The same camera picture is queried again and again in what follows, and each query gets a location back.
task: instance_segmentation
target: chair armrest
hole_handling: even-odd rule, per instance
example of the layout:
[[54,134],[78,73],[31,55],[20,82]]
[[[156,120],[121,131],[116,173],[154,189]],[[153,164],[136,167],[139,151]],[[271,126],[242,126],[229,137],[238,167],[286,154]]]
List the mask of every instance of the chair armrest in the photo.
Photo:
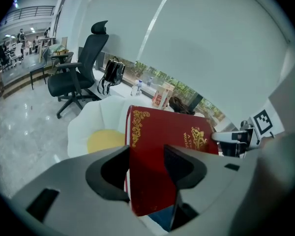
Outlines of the chair armrest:
[[77,63],[64,63],[64,64],[59,64],[59,65],[56,65],[56,68],[57,70],[60,70],[60,69],[63,69],[63,68],[76,68],[76,67],[82,67],[83,64],[80,63],[80,62],[77,62]]
[[66,58],[66,57],[68,57],[67,54],[64,54],[64,55],[53,55],[53,56],[51,56],[51,59],[58,59],[58,58],[63,59],[63,58]]

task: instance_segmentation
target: yellow cushion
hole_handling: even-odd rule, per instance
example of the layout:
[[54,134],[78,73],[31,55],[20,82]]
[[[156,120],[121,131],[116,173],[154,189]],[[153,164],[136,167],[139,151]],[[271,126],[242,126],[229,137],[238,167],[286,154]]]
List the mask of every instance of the yellow cushion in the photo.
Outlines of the yellow cushion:
[[116,130],[99,130],[88,139],[88,153],[124,145],[124,134]]

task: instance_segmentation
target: railing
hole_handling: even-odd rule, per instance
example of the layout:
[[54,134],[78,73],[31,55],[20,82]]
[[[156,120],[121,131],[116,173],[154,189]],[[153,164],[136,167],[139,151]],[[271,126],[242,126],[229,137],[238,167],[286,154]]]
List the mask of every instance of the railing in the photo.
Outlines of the railing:
[[0,25],[28,17],[52,16],[54,8],[54,6],[32,6],[14,10],[5,15]]

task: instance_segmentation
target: book cover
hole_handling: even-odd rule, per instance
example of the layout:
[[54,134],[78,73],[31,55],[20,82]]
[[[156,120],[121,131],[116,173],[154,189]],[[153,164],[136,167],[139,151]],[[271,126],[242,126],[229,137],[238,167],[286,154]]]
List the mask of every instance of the book cover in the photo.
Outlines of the book cover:
[[129,107],[125,143],[130,145],[130,174],[125,189],[137,216],[175,203],[176,187],[164,166],[164,145],[218,154],[217,144],[211,139],[212,132],[208,120],[203,117]]

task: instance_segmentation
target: white chair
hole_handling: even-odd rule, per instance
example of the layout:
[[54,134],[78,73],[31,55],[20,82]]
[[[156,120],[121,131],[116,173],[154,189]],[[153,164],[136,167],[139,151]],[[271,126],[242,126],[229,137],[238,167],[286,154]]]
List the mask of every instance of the white chair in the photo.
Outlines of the white chair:
[[126,116],[130,105],[151,107],[136,98],[109,96],[100,101],[89,102],[68,125],[68,156],[88,153],[87,142],[96,131],[111,129],[125,134]]
[[21,60],[17,61],[17,59],[21,59],[22,57],[22,53],[21,53],[21,47],[22,47],[22,43],[18,43],[16,45],[16,48],[15,48],[15,51],[14,51],[14,56],[10,57],[11,58],[11,61],[13,63],[13,61],[15,61],[14,65],[13,66],[16,66],[17,63],[22,63]]

